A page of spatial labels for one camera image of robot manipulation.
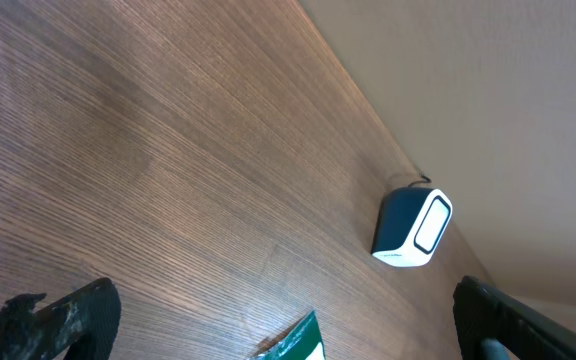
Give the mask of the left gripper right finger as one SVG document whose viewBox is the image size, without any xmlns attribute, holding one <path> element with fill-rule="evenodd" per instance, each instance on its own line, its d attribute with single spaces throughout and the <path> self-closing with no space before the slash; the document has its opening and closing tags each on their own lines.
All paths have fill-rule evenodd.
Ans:
<svg viewBox="0 0 576 360">
<path fill-rule="evenodd" d="M 463 360 L 576 360 L 576 333 L 472 276 L 453 293 Z"/>
</svg>

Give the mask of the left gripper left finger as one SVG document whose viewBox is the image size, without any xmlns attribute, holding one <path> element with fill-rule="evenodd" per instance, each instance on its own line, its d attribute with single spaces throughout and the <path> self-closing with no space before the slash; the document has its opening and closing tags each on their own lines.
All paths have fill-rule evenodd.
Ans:
<svg viewBox="0 0 576 360">
<path fill-rule="evenodd" d="M 36 310 L 44 293 L 17 295 L 0 309 L 0 359 L 107 360 L 121 319 L 118 290 L 99 278 Z"/>
</svg>

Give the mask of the green 3M package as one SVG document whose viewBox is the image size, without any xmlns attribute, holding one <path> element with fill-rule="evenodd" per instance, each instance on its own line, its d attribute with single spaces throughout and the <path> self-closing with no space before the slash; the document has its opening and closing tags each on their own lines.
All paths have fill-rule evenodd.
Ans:
<svg viewBox="0 0 576 360">
<path fill-rule="evenodd" d="M 251 360 L 325 360 L 325 345 L 315 311 L 273 339 L 262 342 Z"/>
</svg>

